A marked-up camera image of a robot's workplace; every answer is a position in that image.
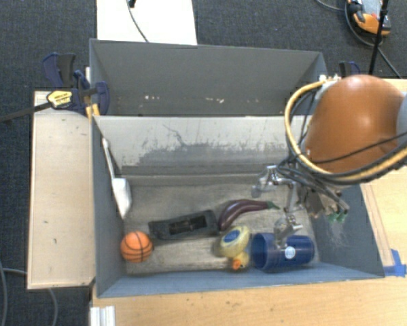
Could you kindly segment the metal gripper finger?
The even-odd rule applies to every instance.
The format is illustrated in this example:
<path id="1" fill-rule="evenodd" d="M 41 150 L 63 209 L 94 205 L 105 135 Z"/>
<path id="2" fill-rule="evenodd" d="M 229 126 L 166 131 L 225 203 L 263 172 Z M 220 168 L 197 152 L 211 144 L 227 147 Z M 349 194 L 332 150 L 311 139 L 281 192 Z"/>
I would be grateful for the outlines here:
<path id="1" fill-rule="evenodd" d="M 276 245 L 284 245 L 287 238 L 301 230 L 303 225 L 294 215 L 285 215 L 275 222 L 274 236 Z"/>
<path id="2" fill-rule="evenodd" d="M 279 185 L 276 166 L 267 166 L 258 176 L 251 188 L 251 196 L 259 198 L 263 193 L 274 191 Z"/>

